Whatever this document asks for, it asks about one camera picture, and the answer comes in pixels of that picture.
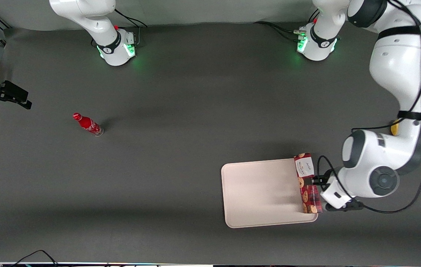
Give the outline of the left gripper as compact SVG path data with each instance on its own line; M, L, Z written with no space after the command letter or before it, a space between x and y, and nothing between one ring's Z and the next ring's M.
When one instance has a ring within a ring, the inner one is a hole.
M350 190L347 177L316 176L312 179L312 185L325 186L321 197L334 208L342 208L347 202L356 196Z

